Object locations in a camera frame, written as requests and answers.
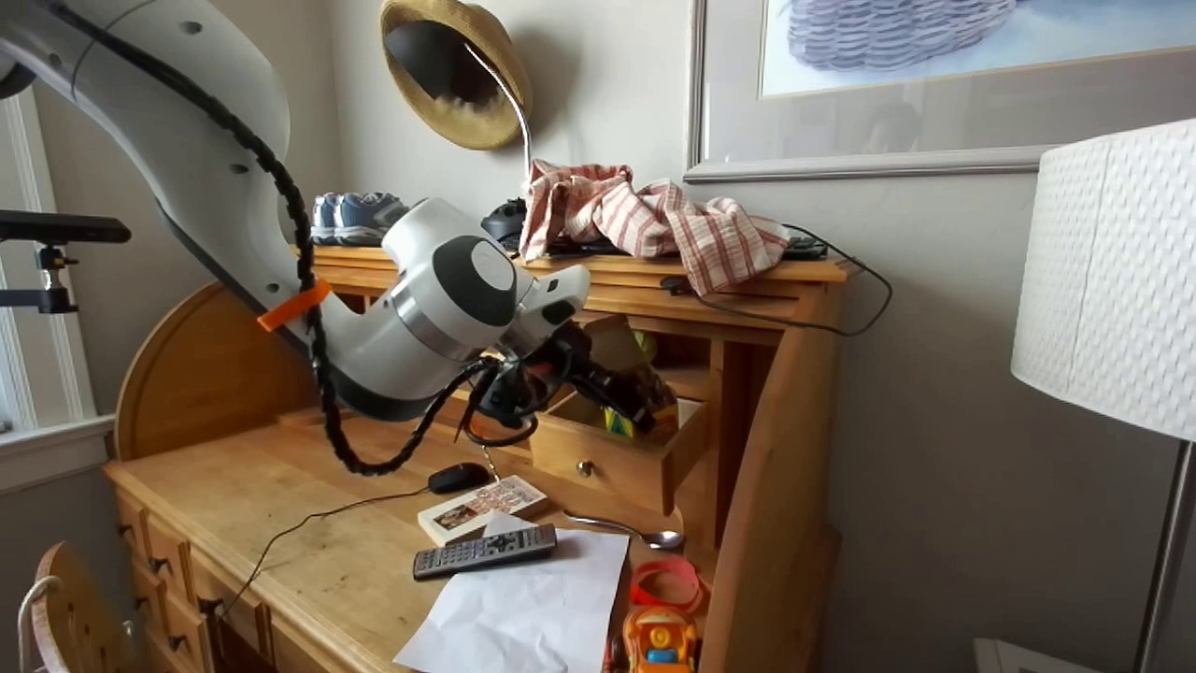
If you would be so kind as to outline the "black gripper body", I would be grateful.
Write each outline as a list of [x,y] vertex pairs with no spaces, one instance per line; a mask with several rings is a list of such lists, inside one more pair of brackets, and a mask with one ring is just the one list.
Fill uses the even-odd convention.
[[567,322],[543,339],[511,334],[502,346],[505,359],[477,381],[477,411],[507,431],[526,431],[563,388],[610,409],[640,435],[675,409],[650,350],[624,322]]

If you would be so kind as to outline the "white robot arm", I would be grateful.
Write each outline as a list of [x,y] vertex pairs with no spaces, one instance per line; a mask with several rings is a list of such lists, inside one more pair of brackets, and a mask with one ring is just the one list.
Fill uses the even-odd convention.
[[481,223],[424,198],[384,232],[395,283],[369,308],[302,308],[307,198],[284,167],[273,64],[211,0],[0,0],[0,52],[90,115],[137,167],[186,249],[275,309],[334,396],[417,419],[462,375],[516,426],[574,388],[650,431],[663,391],[591,359],[574,313],[591,274],[531,275]]

